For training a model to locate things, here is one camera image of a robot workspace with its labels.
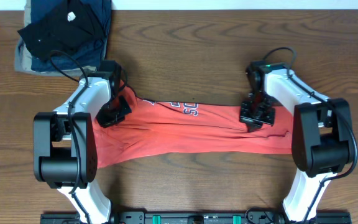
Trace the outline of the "red printed t-shirt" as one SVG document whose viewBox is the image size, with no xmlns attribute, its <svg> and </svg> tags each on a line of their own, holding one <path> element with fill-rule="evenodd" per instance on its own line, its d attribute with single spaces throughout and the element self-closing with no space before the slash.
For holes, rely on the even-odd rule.
<svg viewBox="0 0 358 224">
<path fill-rule="evenodd" d="M 275 121 L 249 131 L 238 106 L 151 101 L 127 86 L 131 113 L 108 128 L 93 123 L 98 167 L 167 153 L 249 152 L 291 154 L 293 116 L 275 107 Z"/>
</svg>

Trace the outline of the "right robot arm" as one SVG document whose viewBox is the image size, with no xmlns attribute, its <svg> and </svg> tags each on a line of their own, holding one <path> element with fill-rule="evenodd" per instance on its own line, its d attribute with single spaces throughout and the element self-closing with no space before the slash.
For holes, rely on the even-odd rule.
<svg viewBox="0 0 358 224">
<path fill-rule="evenodd" d="M 249 100 L 241 104 L 240 122 L 250 132 L 273 126 L 279 102 L 293 116 L 291 154 L 297 167 L 290 192 L 279 212 L 250 209 L 248 223 L 351 223 L 348 212 L 319 212 L 318 203 L 328 184 L 349 175 L 355 167 L 357 143 L 349 104 L 331 99 L 302 82 L 284 63 L 251 62 L 246 68 L 251 86 Z"/>
</svg>

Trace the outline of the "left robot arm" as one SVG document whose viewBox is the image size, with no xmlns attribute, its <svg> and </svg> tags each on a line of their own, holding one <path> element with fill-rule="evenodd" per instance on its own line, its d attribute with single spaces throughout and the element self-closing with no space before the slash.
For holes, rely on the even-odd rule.
<svg viewBox="0 0 358 224">
<path fill-rule="evenodd" d="M 75 213 L 47 213 L 41 223 L 116 223 L 110 199 L 95 179 L 98 156 L 93 122 L 102 128 L 124 121 L 131 113 L 121 95 L 126 72 L 83 74 L 78 88 L 52 112 L 39 112 L 33 121 L 34 175 L 58 190 Z"/>
</svg>

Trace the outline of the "navy blue folded garment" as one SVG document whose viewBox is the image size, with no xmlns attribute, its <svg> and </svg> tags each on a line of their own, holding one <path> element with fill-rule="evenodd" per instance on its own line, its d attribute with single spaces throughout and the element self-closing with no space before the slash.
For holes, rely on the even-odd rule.
<svg viewBox="0 0 358 224">
<path fill-rule="evenodd" d="M 51 62 L 52 50 L 68 54 L 82 67 L 99 66 L 106 54 L 111 8 L 110 0 L 32 0 L 31 23 L 18 31 L 32 56 L 31 70 L 78 68 L 64 55 Z"/>
</svg>

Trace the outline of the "black folded garment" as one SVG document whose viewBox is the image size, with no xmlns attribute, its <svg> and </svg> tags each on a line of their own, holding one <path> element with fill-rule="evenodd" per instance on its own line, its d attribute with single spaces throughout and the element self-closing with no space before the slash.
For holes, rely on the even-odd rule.
<svg viewBox="0 0 358 224">
<path fill-rule="evenodd" d="M 47 60 L 52 50 L 74 55 L 82 45 L 105 37 L 101 11 L 93 9 L 101 4 L 80 0 L 32 1 L 31 23 L 18 34 L 32 56 L 41 61 Z"/>
</svg>

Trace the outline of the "grey folded trousers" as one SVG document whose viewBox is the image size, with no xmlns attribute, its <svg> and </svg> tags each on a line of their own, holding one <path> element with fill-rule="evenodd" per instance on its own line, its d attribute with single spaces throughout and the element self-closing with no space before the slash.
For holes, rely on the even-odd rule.
<svg viewBox="0 0 358 224">
<path fill-rule="evenodd" d="M 107 40 L 108 39 L 105 39 L 105 41 L 104 41 L 103 51 L 102 51 L 102 56 L 103 56 L 102 59 L 104 59 L 106 56 Z M 54 69 L 54 71 L 51 71 L 51 72 L 36 72 L 36 71 L 34 71 L 31 69 L 31 65 L 32 65 L 32 62 L 30 62 L 31 60 L 32 60 L 32 56 L 30 56 L 30 53 L 28 52 L 28 50 L 25 47 L 24 41 L 20 37 L 19 41 L 15 47 L 15 53 L 14 53 L 14 70 L 16 72 L 27 73 L 30 75 L 40 75 L 40 76 L 45 76 L 45 77 L 62 77 L 63 76 L 61 73 L 59 73 L 55 69 Z M 95 71 L 97 69 L 97 66 L 96 67 L 85 66 L 83 68 L 86 72 L 90 72 L 90 71 Z M 75 68 L 75 69 L 71 69 L 71 70 L 63 70 L 63 71 L 72 77 L 81 76 L 81 72 L 80 72 L 79 68 Z"/>
</svg>

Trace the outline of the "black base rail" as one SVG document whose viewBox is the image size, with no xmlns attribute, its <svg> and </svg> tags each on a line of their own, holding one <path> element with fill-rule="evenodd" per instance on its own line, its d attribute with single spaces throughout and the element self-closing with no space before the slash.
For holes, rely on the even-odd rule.
<svg viewBox="0 0 358 224">
<path fill-rule="evenodd" d="M 40 216 L 41 224 L 85 223 L 74 213 L 49 213 Z M 303 223 L 285 220 L 283 214 L 273 211 L 250 210 L 245 213 L 144 213 L 122 212 L 114 214 L 104 223 L 120 224 L 273 224 Z M 348 212 L 318 212 L 310 224 L 351 224 Z"/>
</svg>

